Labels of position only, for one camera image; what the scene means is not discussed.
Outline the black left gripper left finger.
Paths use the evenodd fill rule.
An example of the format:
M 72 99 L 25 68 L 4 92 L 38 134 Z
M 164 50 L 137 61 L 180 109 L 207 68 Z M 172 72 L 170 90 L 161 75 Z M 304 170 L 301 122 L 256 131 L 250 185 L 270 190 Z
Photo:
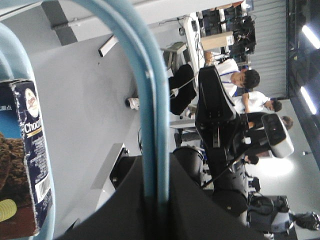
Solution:
M 151 240 L 153 199 L 144 195 L 143 159 L 136 156 L 111 198 L 59 240 Z

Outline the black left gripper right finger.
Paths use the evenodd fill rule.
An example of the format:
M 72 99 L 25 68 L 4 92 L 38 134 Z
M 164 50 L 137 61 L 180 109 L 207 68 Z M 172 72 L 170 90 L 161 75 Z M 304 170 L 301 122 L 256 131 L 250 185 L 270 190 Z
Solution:
M 264 240 L 223 211 L 169 154 L 169 202 L 164 240 Z

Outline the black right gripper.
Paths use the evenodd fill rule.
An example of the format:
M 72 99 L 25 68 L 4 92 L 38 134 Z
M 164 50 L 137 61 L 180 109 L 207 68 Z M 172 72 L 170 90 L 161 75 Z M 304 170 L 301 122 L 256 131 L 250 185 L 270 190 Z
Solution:
M 238 118 L 216 67 L 201 68 L 198 73 L 195 126 L 202 138 L 212 173 L 223 171 L 227 165 L 230 139 Z

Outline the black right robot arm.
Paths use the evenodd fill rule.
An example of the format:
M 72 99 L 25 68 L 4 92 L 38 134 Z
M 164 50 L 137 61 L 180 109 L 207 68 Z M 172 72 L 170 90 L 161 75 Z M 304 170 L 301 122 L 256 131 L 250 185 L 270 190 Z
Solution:
M 248 209 L 248 187 L 242 163 L 247 150 L 242 142 L 246 125 L 236 112 L 215 66 L 201 68 L 198 83 L 195 129 L 204 153 L 192 146 L 179 146 L 173 155 L 201 189 L 206 185 L 201 172 L 207 164 L 211 175 L 208 183 L 213 184 L 212 201 L 237 218 Z

